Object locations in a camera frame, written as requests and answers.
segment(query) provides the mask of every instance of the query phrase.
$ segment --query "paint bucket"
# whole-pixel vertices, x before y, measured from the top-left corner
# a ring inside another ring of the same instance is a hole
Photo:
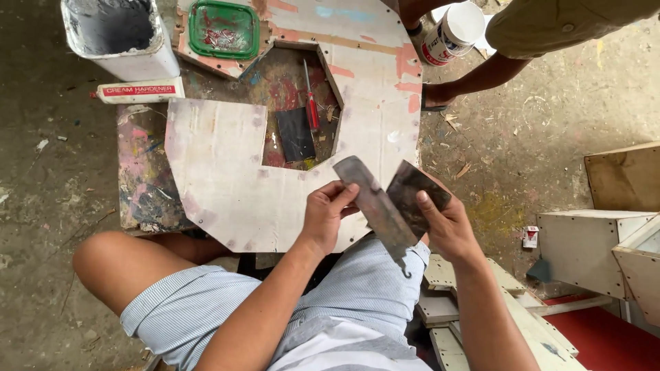
[[[67,43],[123,81],[180,75],[155,0],[62,0]]]
[[[484,13],[478,6],[469,1],[453,4],[424,38],[422,53],[432,65],[444,66],[470,51],[485,30]]]

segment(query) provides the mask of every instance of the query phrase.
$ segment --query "concrete floor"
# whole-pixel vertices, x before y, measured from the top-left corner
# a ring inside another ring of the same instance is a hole
[[[117,370],[140,363],[143,345],[71,269],[79,241],[119,228],[117,213],[98,222],[117,207],[115,108],[88,95],[114,78],[71,53],[57,3],[0,5],[0,364]],[[548,54],[507,85],[460,98],[449,111],[458,134],[423,113],[425,166],[464,200],[486,254],[519,279],[536,259],[521,249],[521,227],[536,213],[591,206],[583,155],[660,139],[657,23]],[[424,79],[456,79],[481,61],[471,52],[425,67]]]

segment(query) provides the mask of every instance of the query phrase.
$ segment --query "wooden workbench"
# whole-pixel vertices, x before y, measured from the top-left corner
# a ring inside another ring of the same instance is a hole
[[[286,163],[275,111],[305,106],[303,59],[307,61],[310,84],[321,106],[321,128],[314,135],[317,158]],[[187,98],[267,107],[263,165],[308,170],[331,156],[340,110],[314,51],[275,48],[242,81],[223,79],[185,61],[180,60],[180,65]],[[335,118],[330,123],[326,119],[328,106],[335,107]],[[195,228],[185,217],[163,147],[166,118],[165,103],[117,107],[120,220],[121,227],[135,235]]]

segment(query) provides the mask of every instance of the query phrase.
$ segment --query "white plastic container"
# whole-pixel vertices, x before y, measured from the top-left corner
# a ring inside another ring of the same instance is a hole
[[[67,43],[123,81],[180,75],[154,0],[62,0]]]
[[[107,104],[162,103],[170,98],[185,98],[181,77],[104,84],[96,89],[96,97]]]
[[[443,66],[465,55],[486,30],[484,13],[474,3],[452,4],[422,43],[424,58]]]

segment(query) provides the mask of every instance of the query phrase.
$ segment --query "light blue striped shorts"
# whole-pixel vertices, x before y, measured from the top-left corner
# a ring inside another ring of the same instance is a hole
[[[407,345],[403,332],[413,318],[429,254],[423,242],[407,250],[403,260],[412,277],[406,279],[380,240],[373,234],[364,237],[300,298],[282,339],[312,318],[332,316]],[[200,265],[148,287],[119,320],[128,336],[141,339],[165,362],[192,370],[218,326],[259,283],[219,266]]]

